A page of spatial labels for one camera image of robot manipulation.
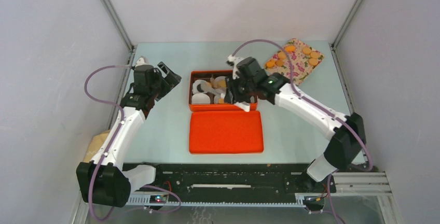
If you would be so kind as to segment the metal tongs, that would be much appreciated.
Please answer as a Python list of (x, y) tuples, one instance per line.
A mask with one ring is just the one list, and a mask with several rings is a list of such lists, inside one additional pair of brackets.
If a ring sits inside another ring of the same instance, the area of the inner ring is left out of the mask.
[(229, 96), (226, 92), (219, 92), (215, 90), (211, 85), (207, 86), (206, 88), (207, 93), (212, 93), (214, 95), (219, 95), (224, 99), (225, 103), (233, 104), (240, 109), (244, 110), (245, 112), (249, 112), (251, 110), (250, 103), (247, 102), (234, 102), (233, 99)]

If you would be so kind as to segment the floral tray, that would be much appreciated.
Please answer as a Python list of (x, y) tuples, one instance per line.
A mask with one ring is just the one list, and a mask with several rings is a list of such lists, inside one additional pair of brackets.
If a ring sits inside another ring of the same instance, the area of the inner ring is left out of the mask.
[[(296, 86), (299, 86), (303, 83), (303, 81), (311, 75), (315, 67), (317, 67), (324, 59), (324, 54), (316, 50), (315, 48), (311, 47), (310, 45), (306, 44), (305, 42), (297, 39), (292, 38), (290, 39), (284, 46), (294, 45), (296, 47), (295, 52), (288, 53), (286, 51), (282, 51), (281, 49), (278, 50), (272, 57), (268, 60), (276, 61), (279, 60), (277, 57), (278, 52), (284, 52), (287, 55), (287, 59), (284, 60), (283, 66), (274, 66), (272, 68), (266, 68), (264, 65), (264, 69), (272, 74), (272, 73), (279, 73), (286, 78), (290, 78), (290, 75), (293, 76), (293, 82)], [(320, 53), (320, 57), (318, 58), (319, 64), (317, 66), (311, 66), (308, 63), (308, 60), (311, 58), (310, 54), (306, 55), (302, 52), (302, 49), (304, 47), (310, 47), (312, 51), (316, 51)]]

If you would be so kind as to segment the orange tin lid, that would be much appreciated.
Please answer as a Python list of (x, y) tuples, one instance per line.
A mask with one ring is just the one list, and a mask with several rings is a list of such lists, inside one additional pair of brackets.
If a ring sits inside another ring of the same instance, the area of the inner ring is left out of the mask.
[(264, 136), (259, 111), (192, 113), (189, 152), (192, 154), (262, 153)]

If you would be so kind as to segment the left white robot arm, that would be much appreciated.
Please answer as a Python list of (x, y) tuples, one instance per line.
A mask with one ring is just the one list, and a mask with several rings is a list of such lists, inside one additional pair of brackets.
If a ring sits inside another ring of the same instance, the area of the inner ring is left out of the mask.
[(151, 165), (138, 165), (128, 171), (123, 163), (128, 148), (143, 125), (149, 112), (174, 89), (181, 76), (163, 62), (152, 66), (144, 58), (137, 60), (133, 69), (134, 81), (120, 104), (109, 136), (89, 162), (81, 162), (76, 175), (82, 198), (87, 203), (123, 207), (131, 193), (143, 186), (151, 191), (163, 187), (164, 177)]

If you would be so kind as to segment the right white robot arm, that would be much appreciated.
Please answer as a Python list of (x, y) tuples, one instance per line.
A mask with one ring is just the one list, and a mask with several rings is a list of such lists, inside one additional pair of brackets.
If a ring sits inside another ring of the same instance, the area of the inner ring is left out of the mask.
[(279, 74), (268, 75), (252, 57), (230, 55), (227, 59), (232, 75), (226, 78), (227, 89), (222, 95), (226, 103), (250, 111), (250, 98), (255, 96), (282, 107), (315, 126), (329, 141), (326, 150), (310, 163), (302, 174), (302, 186), (317, 191), (323, 180), (337, 170), (345, 169), (365, 146), (362, 119), (330, 110), (303, 93)]

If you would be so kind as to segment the white paper cup top-left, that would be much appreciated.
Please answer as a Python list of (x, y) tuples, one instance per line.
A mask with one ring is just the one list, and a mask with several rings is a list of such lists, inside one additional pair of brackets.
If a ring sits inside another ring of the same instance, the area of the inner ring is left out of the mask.
[(195, 80), (194, 83), (192, 84), (192, 93), (207, 93), (207, 86), (209, 86), (210, 84), (202, 79), (198, 79)]

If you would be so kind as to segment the white paper cup top-middle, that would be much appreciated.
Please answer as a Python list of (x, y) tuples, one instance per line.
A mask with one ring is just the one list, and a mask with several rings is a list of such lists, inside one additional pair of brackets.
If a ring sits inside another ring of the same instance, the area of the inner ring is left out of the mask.
[(218, 77), (216, 77), (216, 78), (214, 79), (214, 82), (213, 82), (213, 87), (214, 87), (214, 89), (225, 89), (225, 88), (220, 88), (220, 87), (217, 85), (218, 82), (219, 82), (220, 80), (225, 80), (225, 81), (226, 81), (226, 77), (225, 77), (225, 76), (218, 76)]

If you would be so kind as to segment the white paper cup bottom-left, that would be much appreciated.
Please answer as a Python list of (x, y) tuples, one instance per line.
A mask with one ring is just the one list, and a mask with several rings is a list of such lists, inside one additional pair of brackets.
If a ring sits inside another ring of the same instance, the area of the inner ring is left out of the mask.
[(191, 104), (211, 104), (211, 98), (205, 93), (195, 93), (191, 97)]

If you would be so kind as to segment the white paper cup bottom-middle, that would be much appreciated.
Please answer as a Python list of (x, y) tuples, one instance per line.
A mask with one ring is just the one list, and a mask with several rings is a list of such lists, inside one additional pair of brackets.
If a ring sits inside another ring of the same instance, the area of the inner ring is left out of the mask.
[(222, 98), (221, 96), (219, 96), (219, 95), (216, 95), (216, 96), (214, 97), (213, 103), (214, 103), (214, 104), (219, 104), (219, 103), (218, 103), (218, 100), (219, 100), (219, 99), (223, 99), (223, 98)]

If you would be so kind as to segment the orange cookie tin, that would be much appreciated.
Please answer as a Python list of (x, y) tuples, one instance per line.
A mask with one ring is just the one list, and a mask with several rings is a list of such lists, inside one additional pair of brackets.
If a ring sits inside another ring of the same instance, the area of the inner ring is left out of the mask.
[(191, 111), (240, 110), (234, 104), (224, 102), (226, 77), (231, 70), (192, 71), (190, 74), (189, 108)]

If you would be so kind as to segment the yellow cloth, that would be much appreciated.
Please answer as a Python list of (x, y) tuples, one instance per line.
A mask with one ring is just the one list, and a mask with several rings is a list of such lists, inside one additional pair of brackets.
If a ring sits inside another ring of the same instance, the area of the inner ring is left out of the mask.
[(93, 156), (100, 150), (109, 135), (110, 130), (104, 131), (94, 136), (88, 146), (83, 162), (90, 162)]

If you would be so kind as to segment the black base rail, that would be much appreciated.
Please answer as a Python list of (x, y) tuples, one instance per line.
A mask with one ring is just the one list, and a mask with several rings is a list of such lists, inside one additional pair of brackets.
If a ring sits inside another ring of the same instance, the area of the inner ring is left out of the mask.
[(333, 177), (306, 179), (306, 164), (152, 164), (153, 186), (177, 194), (183, 203), (295, 204), (336, 191)]

